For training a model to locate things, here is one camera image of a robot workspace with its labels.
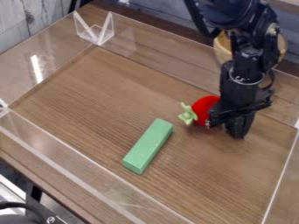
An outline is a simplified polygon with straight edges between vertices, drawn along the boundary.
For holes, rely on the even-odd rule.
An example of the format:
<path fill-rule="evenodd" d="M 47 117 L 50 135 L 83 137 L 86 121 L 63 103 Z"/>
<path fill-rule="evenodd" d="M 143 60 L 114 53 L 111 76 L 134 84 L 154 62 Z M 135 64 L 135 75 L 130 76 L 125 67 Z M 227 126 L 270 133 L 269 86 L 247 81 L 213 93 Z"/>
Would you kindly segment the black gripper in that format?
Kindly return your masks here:
<path fill-rule="evenodd" d="M 207 127 L 226 124 L 229 134 L 243 139 L 255 120 L 257 111 L 272 106 L 272 87 L 261 87 L 265 74 L 257 67 L 237 69 L 234 60 L 221 67 L 219 102 L 210 108 Z"/>

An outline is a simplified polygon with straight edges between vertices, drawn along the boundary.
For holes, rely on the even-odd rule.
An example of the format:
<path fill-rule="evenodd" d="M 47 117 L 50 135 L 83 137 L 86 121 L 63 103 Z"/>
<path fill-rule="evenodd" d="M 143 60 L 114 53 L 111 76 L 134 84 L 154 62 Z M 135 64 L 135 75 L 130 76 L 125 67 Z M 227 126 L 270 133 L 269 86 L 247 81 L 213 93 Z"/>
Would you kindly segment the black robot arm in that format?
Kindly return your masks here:
<path fill-rule="evenodd" d="M 221 66 L 219 101 L 209 109 L 206 125 L 225 125 L 243 138 L 257 112 L 272 106 L 281 28 L 277 13 L 263 0 L 183 0 L 197 28 L 210 37 L 229 34 L 231 59 Z"/>

